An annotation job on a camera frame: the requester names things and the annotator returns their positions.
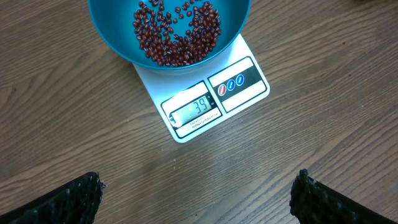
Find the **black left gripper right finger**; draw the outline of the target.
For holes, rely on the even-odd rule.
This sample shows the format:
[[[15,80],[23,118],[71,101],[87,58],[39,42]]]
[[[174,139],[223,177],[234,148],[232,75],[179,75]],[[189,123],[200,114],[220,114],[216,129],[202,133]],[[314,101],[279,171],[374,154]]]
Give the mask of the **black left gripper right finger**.
[[[302,169],[294,179],[290,213],[301,224],[397,224],[311,178]]]

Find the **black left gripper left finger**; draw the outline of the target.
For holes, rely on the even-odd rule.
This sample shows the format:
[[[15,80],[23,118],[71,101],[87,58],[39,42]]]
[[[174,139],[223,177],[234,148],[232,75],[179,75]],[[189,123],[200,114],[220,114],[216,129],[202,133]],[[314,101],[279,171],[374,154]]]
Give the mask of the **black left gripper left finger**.
[[[105,183],[88,172],[51,192],[1,215],[1,223],[92,224],[102,201]]]

